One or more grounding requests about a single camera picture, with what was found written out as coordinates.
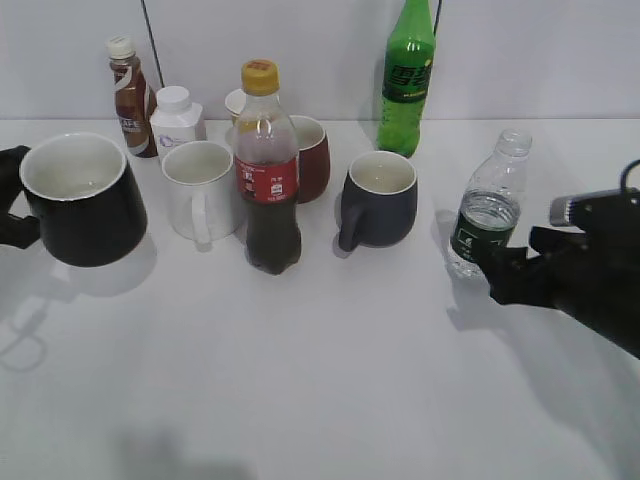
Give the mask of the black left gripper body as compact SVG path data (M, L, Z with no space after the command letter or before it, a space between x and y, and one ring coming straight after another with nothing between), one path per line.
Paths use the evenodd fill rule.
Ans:
M29 151L24 145L1 151L1 244L19 249L27 249L39 240L39 222L35 217L18 217L10 212L23 191L19 167Z

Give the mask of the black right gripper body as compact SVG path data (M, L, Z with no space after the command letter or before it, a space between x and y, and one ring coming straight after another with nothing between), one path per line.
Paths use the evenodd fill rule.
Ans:
M639 219L616 229L535 226L527 296L501 305L562 311L632 356L639 354Z

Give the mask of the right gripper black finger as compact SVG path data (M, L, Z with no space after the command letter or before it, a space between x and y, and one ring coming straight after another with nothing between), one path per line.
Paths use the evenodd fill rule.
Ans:
M527 296L529 262L525 247L499 247L475 243L472 256L489 284L491 296Z

